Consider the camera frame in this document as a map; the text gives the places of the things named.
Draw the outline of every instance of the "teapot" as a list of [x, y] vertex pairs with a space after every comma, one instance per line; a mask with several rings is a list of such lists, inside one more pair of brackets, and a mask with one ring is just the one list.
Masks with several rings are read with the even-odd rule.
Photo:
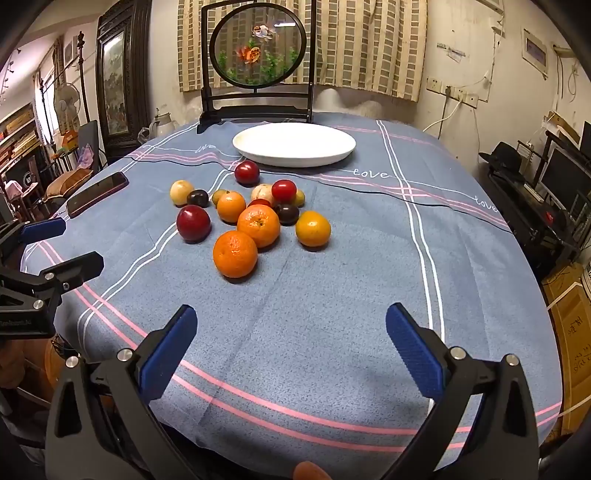
[[170, 113], [159, 115], [156, 109], [156, 115], [149, 127], [143, 127], [138, 133], [138, 141], [145, 144], [148, 140], [156, 137], [168, 135], [178, 128], [178, 122], [170, 118]]

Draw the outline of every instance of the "dark red fruit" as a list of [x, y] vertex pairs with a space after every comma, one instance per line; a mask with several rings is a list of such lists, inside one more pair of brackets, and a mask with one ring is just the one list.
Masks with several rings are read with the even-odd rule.
[[289, 203], [276, 206], [275, 211], [282, 225], [293, 225], [300, 218], [300, 209]]
[[297, 187], [291, 180], [279, 180], [271, 187], [271, 193], [277, 203], [291, 203], [296, 198]]
[[253, 185], [258, 183], [261, 171], [256, 163], [250, 160], [240, 162], [234, 171], [236, 181], [243, 185]]
[[193, 190], [187, 195], [187, 203], [205, 208], [209, 205], [209, 194], [205, 190]]
[[177, 230], [187, 242], [200, 242], [212, 230], [212, 221], [197, 205], [185, 205], [177, 215]]
[[271, 202], [269, 202], [269, 200], [265, 200], [265, 199], [254, 199], [251, 203], [248, 204], [248, 206], [250, 205], [267, 205], [268, 207], [273, 208], [273, 205], [271, 205]]

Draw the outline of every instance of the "carved wooden frame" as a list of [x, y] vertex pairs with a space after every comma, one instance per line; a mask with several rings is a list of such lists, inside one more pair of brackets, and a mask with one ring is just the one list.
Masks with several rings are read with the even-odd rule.
[[[148, 114], [148, 32], [152, 0], [120, 0], [99, 18], [96, 33], [96, 95], [100, 130], [109, 164], [139, 147], [138, 133], [150, 123]], [[103, 48], [124, 34], [124, 89], [128, 131], [109, 133], [105, 111]]]

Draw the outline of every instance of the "goldfish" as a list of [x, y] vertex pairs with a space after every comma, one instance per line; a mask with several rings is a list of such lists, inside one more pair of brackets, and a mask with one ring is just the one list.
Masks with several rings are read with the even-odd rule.
[[243, 60], [245, 64], [255, 63], [261, 58], [261, 49], [259, 47], [242, 47], [236, 49], [236, 55]]
[[274, 28], [267, 27], [266, 25], [257, 25], [252, 29], [252, 36], [257, 38], [263, 38], [265, 41], [272, 40], [273, 35], [277, 32]]

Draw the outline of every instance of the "red fruit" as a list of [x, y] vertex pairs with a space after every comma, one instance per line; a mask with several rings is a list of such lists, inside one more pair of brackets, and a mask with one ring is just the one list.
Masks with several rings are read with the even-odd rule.
[[271, 193], [277, 203], [291, 203], [296, 198], [297, 187], [291, 180], [276, 181], [271, 187]]
[[187, 242], [200, 242], [212, 230], [212, 221], [197, 205], [186, 205], [177, 215], [177, 230]]
[[254, 199], [251, 203], [248, 204], [248, 206], [250, 205], [267, 205], [268, 207], [273, 208], [273, 206], [271, 205], [271, 202], [269, 202], [269, 200], [265, 200], [265, 199]]
[[240, 162], [234, 171], [234, 176], [238, 183], [244, 185], [253, 185], [258, 182], [261, 171], [256, 163], [250, 160]]

